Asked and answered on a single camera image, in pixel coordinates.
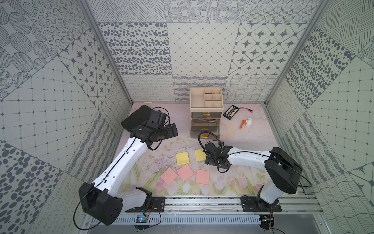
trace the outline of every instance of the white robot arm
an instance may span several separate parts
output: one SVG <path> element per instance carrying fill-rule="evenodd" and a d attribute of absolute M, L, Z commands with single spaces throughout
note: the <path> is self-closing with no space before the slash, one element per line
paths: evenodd
<path fill-rule="evenodd" d="M 162 114 L 152 111 L 147 123 L 131 130 L 131 137 L 108 168 L 91 184 L 84 183 L 80 187 L 79 196 L 84 212 L 110 225 L 121 212 L 135 207 L 141 207 L 144 210 L 150 208 L 151 192 L 146 189 L 137 187 L 134 191 L 125 193 L 118 193 L 118 190 L 139 157 L 148 148 L 153 150 L 150 147 L 153 142 L 178 135 L 175 124 L 160 127 L 165 122 L 165 118 L 160 118 Z M 223 146 L 223 142 L 219 139 L 218 142 L 220 147 L 216 147 L 213 143 L 203 146 L 199 139 L 207 155 L 205 164 L 215 165 L 226 171 L 231 165 L 246 165 L 266 170 L 269 173 L 272 181 L 260 189 L 256 198 L 256 204 L 260 208 L 263 207 L 265 210 L 271 207 L 285 192 L 296 193 L 302 167 L 282 149 L 274 147 L 271 151 L 246 151 L 232 146 Z"/>

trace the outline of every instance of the star pattern tile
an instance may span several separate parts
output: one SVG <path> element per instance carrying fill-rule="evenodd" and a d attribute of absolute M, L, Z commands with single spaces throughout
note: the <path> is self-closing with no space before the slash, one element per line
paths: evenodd
<path fill-rule="evenodd" d="M 306 24 L 245 24 L 239 26 L 230 75 L 279 75 Z"/>
<path fill-rule="evenodd" d="M 66 47 L 58 57 L 99 109 L 111 89 L 114 74 L 90 29 Z"/>

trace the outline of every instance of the wavy line pattern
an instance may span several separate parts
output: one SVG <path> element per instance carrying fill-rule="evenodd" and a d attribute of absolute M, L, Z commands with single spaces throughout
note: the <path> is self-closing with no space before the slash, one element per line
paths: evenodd
<path fill-rule="evenodd" d="M 88 183 L 92 182 L 110 164 L 117 140 L 117 135 L 99 112 L 65 172 Z"/>
<path fill-rule="evenodd" d="M 346 172 L 306 112 L 288 130 L 283 140 L 291 155 L 303 166 L 304 172 L 314 183 L 321 183 Z"/>
<path fill-rule="evenodd" d="M 176 101 L 190 101 L 192 87 L 218 87 L 224 91 L 227 76 L 173 76 Z"/>
<path fill-rule="evenodd" d="M 374 208 L 349 173 L 317 184 L 313 190 L 335 233 L 374 231 Z"/>

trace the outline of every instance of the pink sticky note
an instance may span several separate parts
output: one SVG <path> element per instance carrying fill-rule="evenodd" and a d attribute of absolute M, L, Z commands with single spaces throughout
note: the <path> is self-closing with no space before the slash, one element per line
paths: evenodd
<path fill-rule="evenodd" d="M 203 185 L 209 185 L 209 171 L 198 169 L 196 172 L 196 183 L 202 183 Z"/>
<path fill-rule="evenodd" d="M 190 166 L 188 166 L 188 164 L 184 165 L 182 168 L 177 170 L 177 173 L 182 178 L 183 182 L 194 175 L 193 171 L 191 170 Z"/>
<path fill-rule="evenodd" d="M 162 173 L 161 179 L 169 186 L 178 177 L 178 175 L 170 167 Z"/>

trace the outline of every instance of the yellow sticky note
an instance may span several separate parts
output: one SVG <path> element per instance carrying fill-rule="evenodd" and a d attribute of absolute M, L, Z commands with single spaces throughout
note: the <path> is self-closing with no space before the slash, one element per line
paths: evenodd
<path fill-rule="evenodd" d="M 188 163 L 190 163 L 190 160 L 188 159 L 187 152 L 177 154 L 177 165 L 178 166 L 188 164 Z"/>
<path fill-rule="evenodd" d="M 195 157 L 197 162 L 205 161 L 206 154 L 202 149 L 195 149 Z"/>

